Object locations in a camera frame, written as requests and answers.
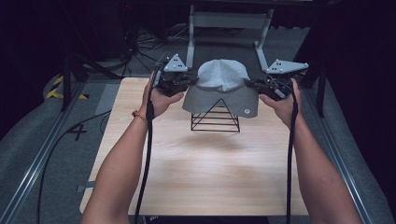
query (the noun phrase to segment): orange bracelet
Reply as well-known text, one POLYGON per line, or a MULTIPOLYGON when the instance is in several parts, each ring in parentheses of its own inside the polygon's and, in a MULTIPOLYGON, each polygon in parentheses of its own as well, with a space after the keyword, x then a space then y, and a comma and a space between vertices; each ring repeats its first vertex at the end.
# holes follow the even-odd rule
POLYGON ((132 116, 134 116, 134 118, 136 118, 136 116, 138 116, 139 118, 141 118, 143 121, 146 122, 146 124, 148 123, 148 120, 141 114, 139 114, 139 112, 137 112, 137 110, 135 110, 134 112, 132 112, 132 116))

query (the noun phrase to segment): wooden table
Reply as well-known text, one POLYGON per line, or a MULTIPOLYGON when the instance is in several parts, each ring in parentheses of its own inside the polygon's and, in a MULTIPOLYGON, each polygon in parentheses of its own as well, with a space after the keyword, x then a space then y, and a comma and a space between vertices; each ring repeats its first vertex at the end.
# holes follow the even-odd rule
MULTIPOLYGON (((147 78, 134 77, 121 82, 90 181, 132 120, 131 112, 140 106, 147 82, 147 78)), ((219 133, 191 131, 191 113, 181 106, 182 101, 171 105, 153 122, 151 163, 140 214, 285 215, 289 130, 273 109, 260 103, 257 118, 239 118, 240 133, 219 133)), ((92 189, 85 190, 81 212, 91 193, 92 189)), ((131 202, 131 215, 137 196, 138 191, 131 202)), ((307 215, 295 160, 291 213, 307 215)))

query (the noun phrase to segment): baseball cap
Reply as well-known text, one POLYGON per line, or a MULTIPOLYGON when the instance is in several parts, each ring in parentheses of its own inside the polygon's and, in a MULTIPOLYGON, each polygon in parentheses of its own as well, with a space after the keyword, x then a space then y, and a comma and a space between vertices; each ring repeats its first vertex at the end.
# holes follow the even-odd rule
POLYGON ((247 69, 233 60, 213 60, 198 69, 198 81, 187 90, 182 108, 191 113, 208 112, 222 100, 236 116, 255 118, 259 94, 245 84, 247 69))

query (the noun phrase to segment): dark background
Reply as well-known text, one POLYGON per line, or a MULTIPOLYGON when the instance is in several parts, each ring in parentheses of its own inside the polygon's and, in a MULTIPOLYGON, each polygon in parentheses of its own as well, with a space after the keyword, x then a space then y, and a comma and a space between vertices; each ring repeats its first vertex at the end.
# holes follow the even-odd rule
MULTIPOLYGON (((395 5, 394 1, 345 0, 335 12, 320 13, 315 18, 315 14, 281 10, 273 19, 275 27, 311 27, 296 60, 325 62, 349 129, 394 216, 395 5)), ((168 27, 186 22, 187 16, 186 6, 148 8, 88 0, 1 1, 0 139, 42 104, 43 89, 59 73, 69 50, 94 61, 121 58, 134 49, 139 27, 164 38, 168 27)), ((310 76, 315 79, 319 71, 314 66, 310 76)))

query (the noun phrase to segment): yellow tape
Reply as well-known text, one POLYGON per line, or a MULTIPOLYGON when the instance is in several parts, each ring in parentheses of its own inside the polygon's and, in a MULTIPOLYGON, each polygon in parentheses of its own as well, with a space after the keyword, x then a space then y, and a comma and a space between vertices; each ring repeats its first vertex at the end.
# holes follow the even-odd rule
MULTIPOLYGON (((61 93, 57 93, 56 90, 58 89, 59 85, 61 82, 64 80, 64 76, 59 75, 58 78, 56 78, 55 82, 53 83, 52 87, 49 90, 49 93, 47 94, 47 98, 60 98, 63 99, 64 95, 61 93)), ((80 100, 88 100, 90 98, 89 94, 81 94, 78 99, 80 100)))

